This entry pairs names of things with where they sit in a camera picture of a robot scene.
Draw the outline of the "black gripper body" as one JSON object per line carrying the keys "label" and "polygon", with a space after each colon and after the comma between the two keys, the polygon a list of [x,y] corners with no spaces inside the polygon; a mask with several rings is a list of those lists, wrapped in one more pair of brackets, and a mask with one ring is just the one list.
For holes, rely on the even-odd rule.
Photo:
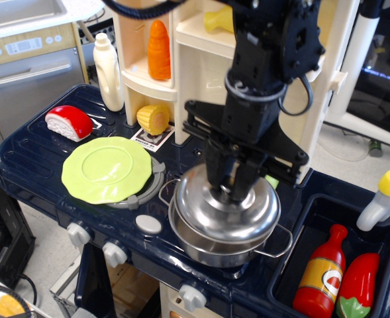
{"label": "black gripper body", "polygon": [[205,141],[205,149],[210,138],[225,145],[238,163],[252,155],[265,156],[265,176],[294,185],[309,156],[280,127],[284,95],[285,91],[262,97],[228,93],[224,105],[189,100],[183,126]]}

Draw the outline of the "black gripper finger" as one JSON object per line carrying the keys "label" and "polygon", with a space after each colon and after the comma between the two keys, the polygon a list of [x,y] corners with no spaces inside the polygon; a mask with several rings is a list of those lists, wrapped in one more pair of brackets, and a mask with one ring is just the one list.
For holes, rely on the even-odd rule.
{"label": "black gripper finger", "polygon": [[265,176],[263,168],[265,161],[266,157],[262,155],[252,155],[245,161],[239,161],[231,193],[233,200],[244,200],[258,179]]}
{"label": "black gripper finger", "polygon": [[233,170],[234,158],[231,151],[219,141],[210,138],[206,143],[205,163],[208,182],[213,189],[219,190]]}

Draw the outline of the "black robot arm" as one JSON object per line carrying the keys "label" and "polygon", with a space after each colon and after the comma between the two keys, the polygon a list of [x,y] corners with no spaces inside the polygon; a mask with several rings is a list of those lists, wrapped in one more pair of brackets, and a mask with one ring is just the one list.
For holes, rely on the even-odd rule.
{"label": "black robot arm", "polygon": [[231,1],[236,46],[224,78],[224,105],[190,100],[184,129],[206,143],[207,179],[243,200],[260,177],[294,185],[309,157],[281,129],[287,87],[324,54],[319,40],[319,1]]}

